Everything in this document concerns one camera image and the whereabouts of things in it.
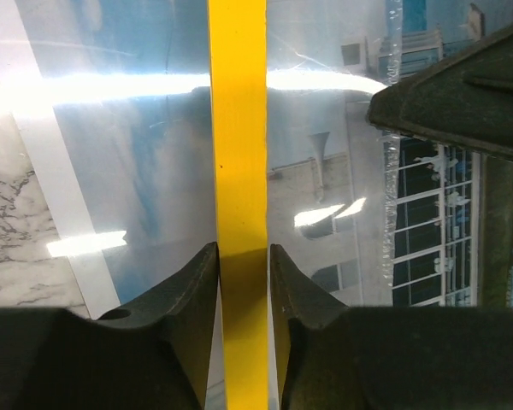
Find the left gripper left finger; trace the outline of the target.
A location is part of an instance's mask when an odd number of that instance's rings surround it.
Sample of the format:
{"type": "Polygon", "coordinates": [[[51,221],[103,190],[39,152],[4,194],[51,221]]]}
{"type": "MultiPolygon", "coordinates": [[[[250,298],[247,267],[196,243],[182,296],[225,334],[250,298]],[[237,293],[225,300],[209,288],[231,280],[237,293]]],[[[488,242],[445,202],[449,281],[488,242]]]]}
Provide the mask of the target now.
{"type": "Polygon", "coordinates": [[[99,319],[0,307],[0,409],[201,409],[218,249],[99,319]]]}

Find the yellow picture frame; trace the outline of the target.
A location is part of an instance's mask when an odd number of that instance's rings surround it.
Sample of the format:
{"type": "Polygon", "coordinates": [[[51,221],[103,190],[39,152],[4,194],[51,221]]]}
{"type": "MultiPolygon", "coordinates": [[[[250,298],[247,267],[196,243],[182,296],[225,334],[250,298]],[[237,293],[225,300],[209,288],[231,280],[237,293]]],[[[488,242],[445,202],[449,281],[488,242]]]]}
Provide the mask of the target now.
{"type": "Polygon", "coordinates": [[[210,1],[208,10],[226,402],[265,409],[266,3],[210,1]]]}

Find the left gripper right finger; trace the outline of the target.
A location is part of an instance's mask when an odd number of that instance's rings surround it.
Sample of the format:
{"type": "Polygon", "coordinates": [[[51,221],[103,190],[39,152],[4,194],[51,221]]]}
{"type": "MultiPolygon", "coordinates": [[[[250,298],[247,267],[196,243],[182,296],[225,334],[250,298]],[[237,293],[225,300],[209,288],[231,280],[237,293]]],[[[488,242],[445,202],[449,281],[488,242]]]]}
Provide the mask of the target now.
{"type": "Polygon", "coordinates": [[[283,409],[513,409],[513,310],[348,307],[278,244],[270,293],[283,409]]]}

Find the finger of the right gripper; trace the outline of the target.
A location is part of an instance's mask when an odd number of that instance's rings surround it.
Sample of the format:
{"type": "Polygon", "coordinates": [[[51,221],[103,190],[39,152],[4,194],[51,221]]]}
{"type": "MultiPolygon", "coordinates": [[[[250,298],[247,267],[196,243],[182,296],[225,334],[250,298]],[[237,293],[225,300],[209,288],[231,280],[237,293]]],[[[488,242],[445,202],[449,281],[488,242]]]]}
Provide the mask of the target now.
{"type": "Polygon", "coordinates": [[[513,23],[376,93],[367,120],[513,161],[513,23]]]}

